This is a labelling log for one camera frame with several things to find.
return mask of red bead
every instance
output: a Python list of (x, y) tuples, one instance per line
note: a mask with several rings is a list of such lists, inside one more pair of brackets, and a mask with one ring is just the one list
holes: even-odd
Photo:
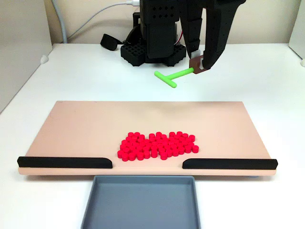
[(124, 151), (119, 150), (119, 151), (118, 151), (118, 158), (122, 158), (123, 153), (124, 153)]
[(158, 151), (155, 150), (155, 149), (153, 149), (153, 150), (152, 150), (152, 157), (153, 157), (153, 158), (156, 158), (157, 156), (158, 156)]
[(151, 153), (149, 151), (144, 151), (144, 158), (148, 159), (151, 157)]
[(137, 146), (137, 150), (138, 150), (139, 152), (142, 152), (142, 151), (143, 151), (143, 147), (142, 147), (142, 146)]
[(184, 154), (184, 148), (183, 147), (179, 147), (178, 150), (179, 150), (180, 155)]
[(181, 144), (182, 144), (183, 146), (187, 146), (189, 143), (188, 143), (187, 141), (182, 141)]
[(192, 151), (192, 147), (191, 146), (185, 146), (185, 152), (187, 154), (189, 154)]
[(159, 154), (162, 153), (162, 152), (165, 152), (164, 148), (159, 148), (158, 150), (159, 150)]
[(179, 150), (173, 149), (173, 156), (178, 156), (178, 155), (179, 155)]
[(130, 154), (128, 155), (128, 159), (129, 159), (130, 161), (134, 161), (134, 160), (135, 160), (135, 153), (130, 153)]
[(199, 152), (199, 146), (193, 146), (193, 153)]
[(139, 152), (140, 152), (139, 150), (135, 149), (132, 153), (135, 154), (135, 156), (138, 156)]
[(128, 161), (128, 154), (123, 153), (123, 155), (122, 155), (122, 160), (123, 160), (123, 161)]
[(139, 152), (139, 153), (137, 154), (137, 157), (138, 157), (138, 160), (139, 160), (139, 161), (142, 161), (142, 160), (144, 159), (144, 153), (143, 153), (143, 152)]
[(144, 151), (144, 152), (145, 152), (145, 151), (150, 151), (150, 147), (148, 147), (148, 146), (143, 147), (143, 151)]
[(171, 157), (173, 155), (173, 152), (171, 149), (166, 150), (167, 157)]
[(124, 151), (124, 153), (126, 153), (126, 154), (130, 153), (130, 149), (129, 149), (129, 148), (125, 148), (123, 151)]
[(161, 156), (161, 160), (166, 160), (167, 159), (167, 154), (165, 153), (165, 154), (162, 154), (162, 155), (160, 155)]
[(131, 146), (131, 147), (129, 147), (129, 149), (130, 149), (130, 152), (132, 153), (136, 149), (136, 147), (135, 146)]

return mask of black mount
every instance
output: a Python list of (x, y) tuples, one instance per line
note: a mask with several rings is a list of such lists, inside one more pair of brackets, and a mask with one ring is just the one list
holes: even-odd
[(133, 14), (133, 29), (121, 47), (121, 57), (133, 66), (143, 63), (175, 66), (186, 57), (186, 48), (179, 43), (174, 45), (178, 20), (176, 0), (140, 1), (140, 13)]

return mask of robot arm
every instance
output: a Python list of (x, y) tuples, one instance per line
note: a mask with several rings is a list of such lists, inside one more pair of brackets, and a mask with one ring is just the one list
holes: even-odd
[(179, 0), (179, 15), (187, 53), (199, 48), (202, 10), (206, 9), (206, 38), (202, 64), (210, 69), (227, 43), (237, 8), (246, 0)]

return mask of white cable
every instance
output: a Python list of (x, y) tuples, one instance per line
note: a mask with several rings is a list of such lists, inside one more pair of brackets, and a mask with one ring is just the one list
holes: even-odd
[(68, 39), (67, 39), (67, 32), (66, 32), (66, 27), (65, 27), (65, 23), (63, 21), (63, 17), (61, 15), (61, 11), (57, 5), (57, 1), (56, 0), (52, 0), (52, 4), (53, 7), (55, 9), (55, 12), (57, 14), (59, 23), (61, 24), (61, 33), (62, 33), (62, 42), (63, 43), (68, 43)]
[(133, 6), (139, 6), (140, 5), (140, 0), (128, 0), (126, 2), (119, 2), (119, 3), (115, 3), (113, 5), (110, 6), (106, 6), (105, 8), (101, 9), (100, 11), (98, 11), (97, 13), (95, 13), (92, 17), (90, 17), (77, 31), (75, 31), (71, 36), (68, 37), (68, 39), (70, 37), (72, 37), (74, 34), (76, 34), (82, 27), (84, 27), (88, 22), (91, 21), (92, 18), (94, 18), (96, 15), (98, 15), (100, 12), (112, 7), (112, 6), (119, 6), (119, 5), (133, 5)]

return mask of white wall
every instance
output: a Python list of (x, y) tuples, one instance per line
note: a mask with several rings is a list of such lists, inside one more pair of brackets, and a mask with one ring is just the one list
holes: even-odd
[(0, 0), (0, 112), (51, 50), (43, 0)]
[[(51, 0), (44, 0), (53, 43), (61, 42), (61, 30)], [(57, 0), (68, 34), (72, 34), (102, 7), (125, 0)], [(241, 5), (229, 36), (229, 43), (288, 43), (300, 0), (247, 0)], [(124, 40), (132, 29), (132, 6), (116, 6), (96, 16), (70, 40), (72, 43), (100, 43), (107, 33)], [(201, 41), (205, 40), (205, 21)]]
[(305, 59), (305, 0), (301, 2), (289, 46), (300, 57)]

